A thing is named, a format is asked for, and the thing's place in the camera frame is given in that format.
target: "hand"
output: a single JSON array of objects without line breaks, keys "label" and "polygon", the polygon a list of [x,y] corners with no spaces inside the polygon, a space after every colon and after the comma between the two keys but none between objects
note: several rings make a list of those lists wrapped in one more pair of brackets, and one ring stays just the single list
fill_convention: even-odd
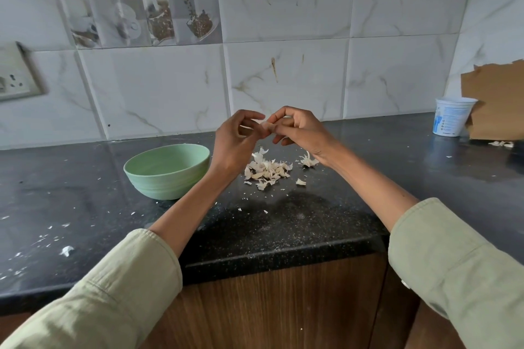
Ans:
[{"label": "hand", "polygon": [[304,109],[282,107],[263,126],[276,134],[274,144],[279,141],[283,146],[296,143],[328,167],[332,150],[340,144],[311,111]]},{"label": "hand", "polygon": [[218,174],[231,182],[249,163],[258,140],[270,132],[252,119],[262,120],[265,115],[239,110],[216,130],[210,173]]}]

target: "white switch plate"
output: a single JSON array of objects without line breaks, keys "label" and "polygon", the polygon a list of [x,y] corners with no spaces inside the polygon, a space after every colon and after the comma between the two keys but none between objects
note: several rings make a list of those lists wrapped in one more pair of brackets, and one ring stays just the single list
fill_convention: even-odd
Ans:
[{"label": "white switch plate", "polygon": [[42,94],[17,43],[0,48],[0,101]]}]

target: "bowl rim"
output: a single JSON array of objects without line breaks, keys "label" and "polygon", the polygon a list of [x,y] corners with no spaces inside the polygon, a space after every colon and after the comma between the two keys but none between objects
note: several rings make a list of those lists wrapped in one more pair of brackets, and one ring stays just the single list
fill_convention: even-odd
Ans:
[{"label": "bowl rim", "polygon": [[[173,171],[171,173],[164,173],[164,174],[154,174],[154,175],[141,175],[141,174],[134,174],[134,173],[130,173],[129,171],[127,171],[127,164],[132,161],[133,159],[135,159],[136,157],[138,156],[141,156],[145,153],[148,153],[148,152],[152,152],[152,151],[155,151],[156,149],[160,149],[160,148],[168,148],[168,147],[175,147],[175,146],[179,146],[179,145],[192,145],[192,146],[198,146],[198,147],[201,147],[201,148],[204,148],[207,150],[207,156],[199,161],[198,163],[190,166],[190,167],[187,167],[187,168],[184,168],[182,170],[178,170],[178,171]],[[128,175],[128,176],[133,176],[133,177],[163,177],[163,176],[166,176],[166,175],[171,175],[171,174],[176,174],[176,173],[181,173],[181,172],[184,172],[184,171],[187,171],[189,170],[190,168],[193,168],[193,167],[196,167],[198,166],[200,163],[206,161],[207,159],[209,159],[209,157],[211,156],[211,151],[209,150],[209,148],[207,146],[204,146],[204,145],[200,145],[200,144],[191,144],[191,143],[187,143],[187,142],[184,142],[183,144],[171,144],[171,145],[164,145],[164,146],[158,146],[156,148],[153,148],[153,149],[148,149],[147,151],[143,151],[137,155],[134,155],[131,159],[129,159],[128,161],[126,161],[126,163],[124,164],[124,167],[123,167],[123,170],[124,172]]]}]

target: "backsplash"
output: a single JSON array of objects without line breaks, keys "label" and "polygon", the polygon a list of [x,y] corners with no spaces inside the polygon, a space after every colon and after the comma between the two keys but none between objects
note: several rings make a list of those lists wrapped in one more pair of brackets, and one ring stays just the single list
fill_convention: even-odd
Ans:
[{"label": "backsplash", "polygon": [[16,148],[210,131],[284,104],[322,120],[430,111],[466,0],[0,5],[0,43],[31,51],[45,89],[0,102],[0,148]]},{"label": "backsplash", "polygon": [[524,58],[524,0],[468,0],[446,95],[461,95],[460,75],[474,65]]}]

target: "sleeve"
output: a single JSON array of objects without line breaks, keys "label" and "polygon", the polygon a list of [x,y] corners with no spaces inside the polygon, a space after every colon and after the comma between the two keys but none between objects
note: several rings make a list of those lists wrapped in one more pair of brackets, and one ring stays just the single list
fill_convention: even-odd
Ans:
[{"label": "sleeve", "polygon": [[138,229],[66,295],[31,316],[1,348],[134,348],[181,289],[174,252],[153,232]]},{"label": "sleeve", "polygon": [[524,266],[438,199],[418,203],[397,222],[389,262],[424,302],[449,318],[467,348],[524,347]]}]

